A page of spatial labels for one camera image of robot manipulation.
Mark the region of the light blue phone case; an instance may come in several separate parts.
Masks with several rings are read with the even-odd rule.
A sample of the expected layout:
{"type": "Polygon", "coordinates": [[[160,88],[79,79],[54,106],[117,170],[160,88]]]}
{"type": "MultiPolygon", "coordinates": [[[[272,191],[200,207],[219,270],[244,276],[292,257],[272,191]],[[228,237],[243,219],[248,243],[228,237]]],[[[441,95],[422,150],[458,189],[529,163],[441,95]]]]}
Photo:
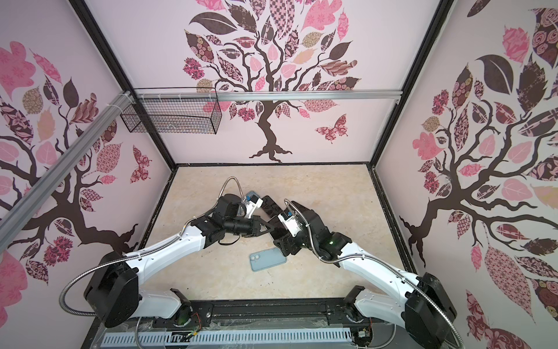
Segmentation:
{"type": "Polygon", "coordinates": [[[250,254],[249,261],[251,270],[253,272],[258,272],[286,263],[287,257],[283,255],[279,248],[274,247],[272,249],[250,254]]]}

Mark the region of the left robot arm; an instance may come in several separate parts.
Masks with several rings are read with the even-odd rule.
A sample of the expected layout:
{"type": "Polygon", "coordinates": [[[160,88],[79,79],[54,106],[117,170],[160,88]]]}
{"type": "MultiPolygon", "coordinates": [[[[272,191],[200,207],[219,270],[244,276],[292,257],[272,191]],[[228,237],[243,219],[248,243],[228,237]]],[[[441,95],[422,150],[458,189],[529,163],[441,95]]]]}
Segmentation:
{"type": "Polygon", "coordinates": [[[253,238],[274,231],[274,227],[254,214],[263,209],[272,215],[273,200],[252,193],[245,199],[234,194],[221,196],[213,208],[186,223],[183,230],[151,247],[130,254],[112,252],[101,260],[84,292],[84,297],[107,328],[131,318],[171,319],[184,327],[193,314],[191,302],[178,289],[147,292],[141,286],[158,272],[200,252],[232,234],[253,238]]]}

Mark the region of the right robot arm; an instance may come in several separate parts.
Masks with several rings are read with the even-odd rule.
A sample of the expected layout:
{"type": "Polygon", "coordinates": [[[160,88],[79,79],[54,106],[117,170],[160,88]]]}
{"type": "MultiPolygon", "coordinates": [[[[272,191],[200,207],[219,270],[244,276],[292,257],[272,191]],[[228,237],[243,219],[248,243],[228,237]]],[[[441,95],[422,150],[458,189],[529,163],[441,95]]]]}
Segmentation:
{"type": "Polygon", "coordinates": [[[312,209],[286,201],[281,209],[270,197],[262,206],[276,226],[274,243],[286,256],[311,251],[321,263],[352,272],[380,293],[355,287],[346,308],[353,321],[374,318],[403,328],[422,348],[464,348],[454,325],[456,308],[441,281],[392,266],[372,255],[350,237],[332,232],[312,209]]]}

